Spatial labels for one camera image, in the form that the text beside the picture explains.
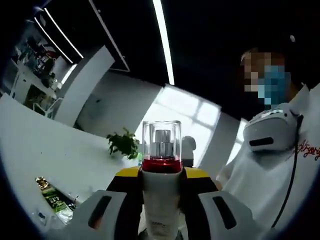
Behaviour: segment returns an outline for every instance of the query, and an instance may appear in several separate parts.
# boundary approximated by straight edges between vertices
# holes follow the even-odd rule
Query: white chair
[[[63,98],[62,97],[59,97],[58,99],[56,99],[52,104],[51,106],[49,106],[47,108],[47,110],[43,109],[37,102],[33,103],[33,106],[32,106],[32,109],[33,111],[36,110],[36,108],[40,109],[43,113],[44,113],[44,116],[47,117],[47,118],[50,118],[50,119],[54,119],[56,113],[57,113],[57,110],[62,102]]]

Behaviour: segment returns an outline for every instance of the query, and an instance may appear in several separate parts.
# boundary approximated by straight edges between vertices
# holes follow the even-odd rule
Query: ceiling light
[[[70,63],[74,63],[73,61],[70,60],[70,58],[67,57],[67,55],[60,49],[60,47],[58,47],[58,45],[52,40],[52,38],[48,35],[48,33],[44,30],[44,28],[41,26],[41,24],[39,23],[38,19],[35,17],[34,20],[36,21],[36,23],[39,25],[39,27],[41,28],[41,30],[44,32],[44,34],[49,38],[49,40],[56,46],[56,48],[63,54],[63,56],[65,56],[65,58],[70,62]]]
[[[73,72],[73,70],[75,70],[77,64],[72,65],[72,67],[70,67],[69,71],[64,75],[63,79],[61,80],[61,84],[65,84],[65,82],[67,81],[67,79],[69,78],[70,74]]]
[[[153,5],[155,9],[156,19],[158,21],[158,25],[160,29],[160,35],[161,35],[161,41],[162,41],[162,46],[164,51],[166,69],[168,71],[169,83],[171,85],[175,85],[174,71],[172,69],[172,62],[171,62],[171,55],[170,55],[170,48],[169,48],[169,40],[168,40],[165,16],[164,16],[164,12],[161,5],[161,0],[153,0]]]
[[[79,54],[79,56],[83,59],[84,56],[82,56],[82,54],[78,51],[78,49],[76,49],[76,47],[70,42],[70,40],[67,38],[67,36],[64,34],[64,32],[61,30],[61,28],[58,26],[58,24],[56,23],[56,21],[52,18],[52,16],[50,15],[49,11],[47,8],[44,8],[46,14],[48,14],[49,18],[52,20],[52,22],[54,23],[54,25],[56,26],[56,28],[60,31],[60,33],[64,36],[65,40],[67,40],[67,42],[71,45],[71,47],[73,47],[73,49],[76,51],[77,54]]]

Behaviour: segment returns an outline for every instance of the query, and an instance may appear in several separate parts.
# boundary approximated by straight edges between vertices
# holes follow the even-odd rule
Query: white shirt
[[[298,157],[292,189],[275,226],[281,230],[294,217],[306,198],[320,165],[320,84],[312,90],[304,86],[289,103],[303,114]],[[270,228],[288,191],[294,163],[294,148],[277,153],[256,154],[243,144],[235,159],[225,166],[217,180],[252,210],[253,218]]]

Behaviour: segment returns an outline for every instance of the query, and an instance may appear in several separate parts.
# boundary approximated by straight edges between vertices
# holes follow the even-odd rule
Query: face mask
[[[266,109],[286,102],[290,89],[290,76],[283,65],[265,65],[264,78],[258,79],[258,98]]]

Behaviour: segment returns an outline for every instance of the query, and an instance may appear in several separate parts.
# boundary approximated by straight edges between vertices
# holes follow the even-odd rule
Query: black cable
[[[297,118],[297,124],[296,124],[296,129],[295,129],[295,135],[294,135],[294,160],[293,160],[293,167],[292,167],[292,174],[291,174],[291,179],[290,179],[290,183],[289,183],[289,187],[288,190],[286,192],[283,204],[280,208],[280,211],[278,213],[278,216],[276,216],[276,219],[274,220],[271,228],[274,228],[276,226],[276,224],[278,223],[289,198],[290,192],[291,192],[291,188],[292,185],[294,183],[294,178],[295,178],[295,173],[296,173],[296,167],[297,167],[297,161],[298,161],[298,143],[299,143],[299,129],[301,127],[302,121],[304,119],[303,115],[299,115]]]

